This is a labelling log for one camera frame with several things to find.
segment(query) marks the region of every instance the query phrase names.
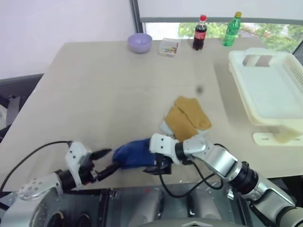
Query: trees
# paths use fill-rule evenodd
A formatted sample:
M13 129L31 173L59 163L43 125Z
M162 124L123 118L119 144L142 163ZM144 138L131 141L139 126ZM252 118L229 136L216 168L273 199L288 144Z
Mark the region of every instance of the trees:
M242 24L240 30L257 35L270 50L293 52L303 40L302 25L256 24L257 28ZM196 23L180 23L180 38L194 37ZM207 38L222 38L227 28L226 23L207 23Z
M226 23L206 23L207 38L221 38L224 36ZM196 23L180 23L178 35L181 38L191 38L195 34Z

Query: white wall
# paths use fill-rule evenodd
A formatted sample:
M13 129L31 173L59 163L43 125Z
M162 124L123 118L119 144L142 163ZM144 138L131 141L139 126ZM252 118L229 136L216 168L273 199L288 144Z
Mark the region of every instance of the white wall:
M66 42L132 33L129 0L1 0L0 79L45 72Z

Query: table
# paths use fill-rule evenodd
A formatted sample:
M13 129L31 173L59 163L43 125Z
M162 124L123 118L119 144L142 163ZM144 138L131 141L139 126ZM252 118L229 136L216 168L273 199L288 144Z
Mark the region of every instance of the table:
M251 125L232 75L228 71L230 50L262 47L257 38L238 38L224 47L218 39L206 39L202 51L180 44L175 58L159 56L160 42L151 51L135 54L126 42L66 44L14 121L1 143L0 181L26 154L55 140L77 140L93 151L117 148L129 141L150 137L159 131L164 114L179 96L196 97L213 126L209 138L227 147L239 160L265 177L303 174L300 147L260 147L254 132L267 128ZM196 92L202 86L203 92ZM26 161L8 181L6 190L16 190L27 179L59 168L66 169L65 145L53 145ZM111 156L97 162L104 169ZM198 164L205 175L210 171ZM166 183L197 182L193 166L173 166ZM142 169L117 171L91 185L129 187L160 184L157 176Z

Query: box of colorful items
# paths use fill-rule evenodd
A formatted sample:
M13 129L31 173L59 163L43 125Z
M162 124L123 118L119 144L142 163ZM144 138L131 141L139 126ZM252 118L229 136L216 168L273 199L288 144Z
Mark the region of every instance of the box of colorful items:
M159 46L159 54L173 57L178 53L180 40L164 38Z

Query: cola bottle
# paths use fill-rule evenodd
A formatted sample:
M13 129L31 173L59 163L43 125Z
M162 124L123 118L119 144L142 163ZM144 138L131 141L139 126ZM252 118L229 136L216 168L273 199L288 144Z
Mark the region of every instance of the cola bottle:
M201 50L204 45L204 39L206 37L206 31L207 31L207 26L206 26L206 16L201 15L200 16L200 21L196 25L196 30L195 30L195 38L193 42L193 48L197 50Z

